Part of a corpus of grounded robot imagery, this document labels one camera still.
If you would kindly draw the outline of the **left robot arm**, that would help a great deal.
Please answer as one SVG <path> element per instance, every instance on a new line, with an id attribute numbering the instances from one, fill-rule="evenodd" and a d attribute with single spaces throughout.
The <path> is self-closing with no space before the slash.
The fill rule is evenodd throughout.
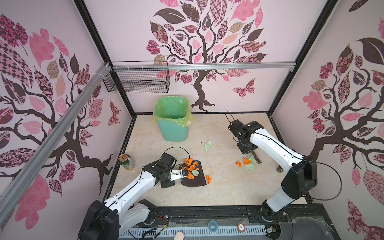
<path id="1" fill-rule="evenodd" d="M 149 202 L 133 204 L 158 183 L 185 178 L 186 170 L 177 170 L 177 159 L 164 151 L 161 157 L 142 167 L 139 176 L 109 199 L 94 201 L 88 208 L 78 240 L 116 240 L 121 232 L 143 223 L 155 208 Z"/>

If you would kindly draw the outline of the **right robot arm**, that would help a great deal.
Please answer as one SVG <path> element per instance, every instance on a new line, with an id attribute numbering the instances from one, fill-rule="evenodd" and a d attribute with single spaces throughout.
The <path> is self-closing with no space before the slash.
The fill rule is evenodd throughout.
<path id="1" fill-rule="evenodd" d="M 340 190 L 336 196 L 326 199 L 332 201 L 339 197 L 343 190 L 343 180 L 339 172 L 328 164 L 315 161 L 310 156 L 301 155 L 288 148 L 284 143 L 273 137 L 262 124 L 251 121 L 243 124 L 232 118 L 228 129 L 242 154 L 251 154 L 255 160 L 260 160 L 255 154 L 256 149 L 267 153 L 281 168 L 286 176 L 280 188 L 267 200 L 260 209 L 259 215 L 266 222 L 273 222 L 282 210 L 294 201 L 306 197 L 310 190 L 318 184 L 318 165 L 331 168 L 340 180 Z"/>

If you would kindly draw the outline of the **dark brown hand brush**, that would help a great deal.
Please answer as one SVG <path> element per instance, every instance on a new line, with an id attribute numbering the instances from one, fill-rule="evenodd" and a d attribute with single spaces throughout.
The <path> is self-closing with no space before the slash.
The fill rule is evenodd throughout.
<path id="1" fill-rule="evenodd" d="M 255 151 L 252 151 L 251 154 L 255 157 L 258 164 L 262 164 L 262 161 L 259 159 L 259 157 L 256 155 Z"/>

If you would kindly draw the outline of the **dark brown dustpan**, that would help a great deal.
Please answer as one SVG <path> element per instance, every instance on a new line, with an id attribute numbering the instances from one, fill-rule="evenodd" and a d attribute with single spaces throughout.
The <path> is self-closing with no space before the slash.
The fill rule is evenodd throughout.
<path id="1" fill-rule="evenodd" d="M 187 176 L 182 179 L 182 185 L 189 188 L 203 187 L 207 185 L 203 167 L 200 161 L 185 159 L 181 165 L 182 171 L 187 171 Z"/>

